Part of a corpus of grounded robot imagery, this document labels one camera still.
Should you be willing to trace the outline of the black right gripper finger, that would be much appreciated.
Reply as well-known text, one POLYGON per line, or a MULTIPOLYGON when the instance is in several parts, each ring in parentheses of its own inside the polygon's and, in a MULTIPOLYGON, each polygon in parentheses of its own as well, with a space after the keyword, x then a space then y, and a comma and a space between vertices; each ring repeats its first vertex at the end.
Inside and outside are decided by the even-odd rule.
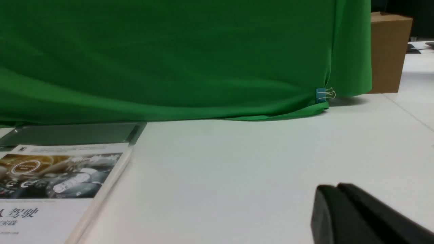
POLYGON ((432 244, 431 230, 349 183, 316 187, 311 231, 315 244, 432 244))

